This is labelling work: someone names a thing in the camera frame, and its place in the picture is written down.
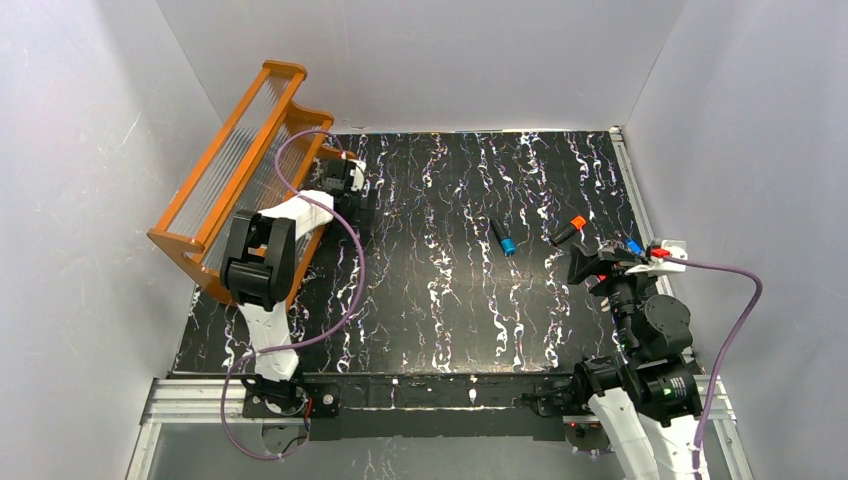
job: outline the white wall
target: white wall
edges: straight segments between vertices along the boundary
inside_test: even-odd
[[[218,114],[268,58],[337,131],[547,127],[627,120],[677,0],[158,0]]]
[[[688,2],[625,128],[658,233],[765,282],[722,370],[757,478],[848,471],[846,79],[845,2]],[[712,362],[750,282],[675,287]]]
[[[153,0],[0,7],[0,470],[123,478],[191,282],[145,237],[220,128]]]

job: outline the red object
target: red object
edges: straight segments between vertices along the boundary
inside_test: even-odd
[[[586,225],[586,219],[577,215],[571,220],[571,224],[574,225],[577,230],[583,230],[583,227]]]

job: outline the blue marker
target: blue marker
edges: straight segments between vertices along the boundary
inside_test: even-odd
[[[512,242],[512,238],[510,238],[509,232],[507,232],[503,222],[497,218],[489,217],[489,223],[492,225],[492,231],[495,232],[495,238],[500,242],[504,254],[507,257],[511,257],[515,253],[515,243]]]
[[[636,255],[642,255],[643,253],[645,253],[645,251],[642,250],[642,247],[640,247],[639,244],[636,243],[636,240],[633,240],[632,238],[628,238],[624,241],[624,243],[626,243],[630,251],[635,253]]]

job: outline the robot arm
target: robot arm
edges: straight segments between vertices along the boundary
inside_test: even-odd
[[[296,258],[298,241],[333,220],[329,212],[302,197],[345,216],[354,214],[361,202],[363,172],[364,162],[330,160],[320,190],[304,190],[272,208],[239,211],[233,217],[221,279],[244,316],[255,351],[291,344],[286,298],[297,287],[292,283],[298,263],[309,261]],[[255,373],[264,380],[287,382],[297,365],[297,353],[284,350],[258,356]]]
[[[685,242],[663,240],[648,250],[686,259]],[[610,302],[627,362],[601,357],[575,366],[570,400],[598,416],[628,479],[709,478],[692,468],[690,446],[702,407],[694,374],[682,352],[692,344],[689,309],[667,295],[649,295],[656,277],[685,267],[621,246],[589,255],[571,246],[569,284],[601,280],[590,292]]]

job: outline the black marble surface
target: black marble surface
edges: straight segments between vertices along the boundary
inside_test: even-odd
[[[606,132],[342,139],[379,192],[368,289],[343,332],[300,350],[305,372],[570,370],[615,349],[609,313],[588,285],[566,285],[569,255],[545,241],[578,214],[590,249],[639,240]],[[516,243],[511,259],[490,232],[494,215]],[[329,228],[289,313],[296,340],[339,320],[362,271],[344,230]],[[238,309],[196,292],[174,372],[224,372],[247,353]]]

